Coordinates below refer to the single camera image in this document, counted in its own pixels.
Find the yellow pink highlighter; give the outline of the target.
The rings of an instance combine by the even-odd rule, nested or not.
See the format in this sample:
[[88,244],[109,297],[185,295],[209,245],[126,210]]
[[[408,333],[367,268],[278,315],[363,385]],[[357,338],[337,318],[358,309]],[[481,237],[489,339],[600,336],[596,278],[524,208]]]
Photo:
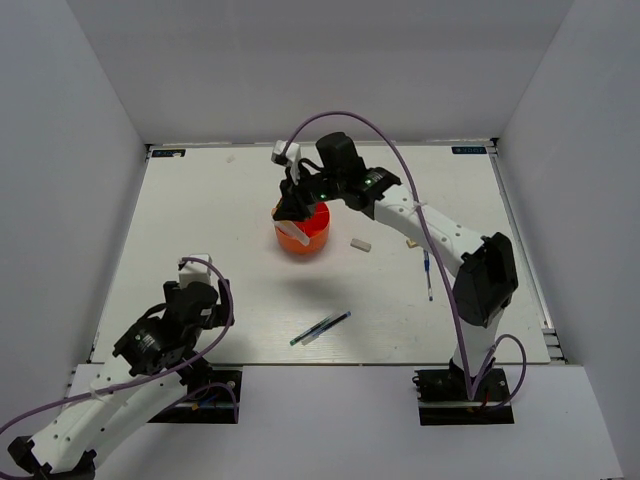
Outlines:
[[283,234],[289,236],[290,238],[295,239],[301,245],[303,246],[309,245],[310,238],[294,222],[289,220],[281,221],[281,220],[272,219],[272,224],[276,229],[280,230]]

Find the grey eraser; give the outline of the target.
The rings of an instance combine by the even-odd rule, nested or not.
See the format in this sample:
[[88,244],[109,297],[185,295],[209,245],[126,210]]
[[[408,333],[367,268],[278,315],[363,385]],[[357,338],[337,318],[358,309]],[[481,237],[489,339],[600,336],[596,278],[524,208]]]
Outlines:
[[353,238],[351,240],[350,246],[355,248],[355,249],[364,251],[364,252],[370,252],[371,248],[372,248],[370,243],[365,242],[365,241],[360,240],[360,239],[357,239],[357,238]]

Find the blue capped gel pen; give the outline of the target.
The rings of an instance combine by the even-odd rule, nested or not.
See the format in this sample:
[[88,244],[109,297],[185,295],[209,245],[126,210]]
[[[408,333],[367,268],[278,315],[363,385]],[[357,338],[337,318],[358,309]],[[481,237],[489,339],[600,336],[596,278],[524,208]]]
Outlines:
[[339,315],[338,317],[336,317],[335,319],[330,320],[328,323],[326,323],[324,326],[321,326],[318,330],[316,330],[314,333],[311,333],[309,336],[305,337],[301,343],[303,345],[307,345],[309,343],[311,343],[312,341],[314,341],[316,338],[320,337],[321,335],[323,335],[325,332],[327,332],[328,330],[332,329],[333,327],[337,326],[339,323],[341,323],[342,321],[348,319],[351,316],[351,312],[345,312],[341,315]]

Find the green gel pen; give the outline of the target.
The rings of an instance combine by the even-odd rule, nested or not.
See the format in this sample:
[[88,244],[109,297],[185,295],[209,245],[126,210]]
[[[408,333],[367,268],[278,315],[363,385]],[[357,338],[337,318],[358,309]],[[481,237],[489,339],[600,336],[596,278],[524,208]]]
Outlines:
[[289,345],[290,346],[294,346],[294,345],[300,343],[301,341],[303,341],[307,337],[310,337],[312,334],[314,334],[317,331],[319,331],[322,327],[328,325],[332,320],[336,319],[337,317],[338,317],[337,313],[333,313],[333,314],[325,317],[320,322],[316,323],[315,325],[311,326],[309,329],[307,329],[303,333],[301,333],[298,336],[296,336],[293,339],[291,339],[289,341]]

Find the blue ballpoint pen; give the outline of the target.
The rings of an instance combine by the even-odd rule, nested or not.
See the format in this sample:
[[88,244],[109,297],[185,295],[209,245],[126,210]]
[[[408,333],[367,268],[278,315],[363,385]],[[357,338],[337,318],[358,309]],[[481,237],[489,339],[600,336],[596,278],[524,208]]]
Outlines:
[[433,302],[434,297],[433,297],[433,287],[432,287],[431,270],[430,270],[430,266],[431,266],[430,255],[429,255],[429,252],[424,249],[423,249],[423,262],[424,262],[424,270],[426,275],[428,300],[429,302]]

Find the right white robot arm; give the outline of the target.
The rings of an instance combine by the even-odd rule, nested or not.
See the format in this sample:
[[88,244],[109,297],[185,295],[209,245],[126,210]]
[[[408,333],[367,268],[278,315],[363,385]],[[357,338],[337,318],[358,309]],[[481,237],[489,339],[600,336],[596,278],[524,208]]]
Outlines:
[[472,399],[488,385],[497,326],[518,288],[510,239],[482,235],[419,202],[413,190],[383,167],[368,167],[343,132],[316,143],[320,164],[303,157],[295,143],[279,141],[271,160],[285,169],[276,222],[310,219],[322,202],[345,205],[414,241],[431,255],[452,308],[457,346],[450,360],[451,384]]

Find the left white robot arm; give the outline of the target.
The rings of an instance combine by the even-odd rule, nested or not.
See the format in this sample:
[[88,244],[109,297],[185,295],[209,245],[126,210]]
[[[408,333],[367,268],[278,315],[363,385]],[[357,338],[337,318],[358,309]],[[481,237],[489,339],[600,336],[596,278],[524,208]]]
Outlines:
[[150,307],[116,341],[85,393],[53,402],[59,414],[37,433],[15,438],[7,451],[26,479],[92,479],[132,433],[185,402],[223,395],[231,420],[238,396],[195,346],[205,330],[235,322],[228,280],[168,281],[163,302]]

